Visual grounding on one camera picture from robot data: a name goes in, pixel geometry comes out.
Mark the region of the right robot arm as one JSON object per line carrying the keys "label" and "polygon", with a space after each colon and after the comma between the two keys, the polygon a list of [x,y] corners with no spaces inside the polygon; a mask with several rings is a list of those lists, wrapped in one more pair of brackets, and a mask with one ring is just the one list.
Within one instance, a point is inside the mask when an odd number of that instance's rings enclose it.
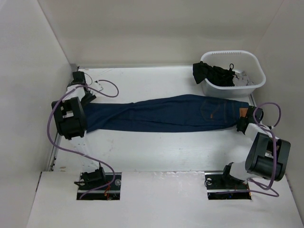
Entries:
{"label": "right robot arm", "polygon": [[231,188],[237,181],[247,181],[251,178],[271,180],[273,165],[276,166],[274,181],[283,178],[291,144],[278,137],[273,139],[270,133],[272,127],[260,124],[263,115],[261,108],[240,108],[237,131],[250,138],[253,144],[245,161],[232,162],[225,166],[224,173],[220,176],[224,187]]}

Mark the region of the dark blue denim trousers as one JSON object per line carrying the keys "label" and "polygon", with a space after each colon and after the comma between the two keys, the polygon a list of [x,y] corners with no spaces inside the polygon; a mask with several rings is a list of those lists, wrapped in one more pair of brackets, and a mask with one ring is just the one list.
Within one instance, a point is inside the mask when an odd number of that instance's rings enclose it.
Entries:
{"label": "dark blue denim trousers", "polygon": [[180,95],[128,104],[84,107],[87,132],[187,133],[215,131],[237,124],[249,103],[199,95]]}

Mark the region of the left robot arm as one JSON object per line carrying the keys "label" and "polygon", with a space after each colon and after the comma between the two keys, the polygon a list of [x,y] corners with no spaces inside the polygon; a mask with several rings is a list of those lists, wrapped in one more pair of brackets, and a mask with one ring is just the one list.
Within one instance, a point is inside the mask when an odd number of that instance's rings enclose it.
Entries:
{"label": "left robot arm", "polygon": [[73,80],[68,84],[66,97],[55,108],[53,117],[59,135],[67,139],[73,149],[84,155],[92,156],[86,138],[88,129],[84,107],[96,99],[96,95],[86,86],[86,74],[82,71],[72,73]]}

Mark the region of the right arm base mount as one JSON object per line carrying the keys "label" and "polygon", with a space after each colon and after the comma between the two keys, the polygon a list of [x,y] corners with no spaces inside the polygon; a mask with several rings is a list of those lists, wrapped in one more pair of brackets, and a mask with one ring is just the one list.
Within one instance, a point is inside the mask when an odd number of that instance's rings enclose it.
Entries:
{"label": "right arm base mount", "polygon": [[209,200],[251,200],[249,185],[230,175],[232,163],[223,171],[205,173],[204,185]]}

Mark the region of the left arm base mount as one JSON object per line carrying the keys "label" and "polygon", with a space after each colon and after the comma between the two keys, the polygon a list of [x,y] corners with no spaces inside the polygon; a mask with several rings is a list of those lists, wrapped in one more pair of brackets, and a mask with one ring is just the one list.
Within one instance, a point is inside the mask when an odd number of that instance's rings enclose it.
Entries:
{"label": "left arm base mount", "polygon": [[81,173],[74,184],[77,200],[120,200],[122,173],[106,173],[103,167],[99,167],[93,172]]}

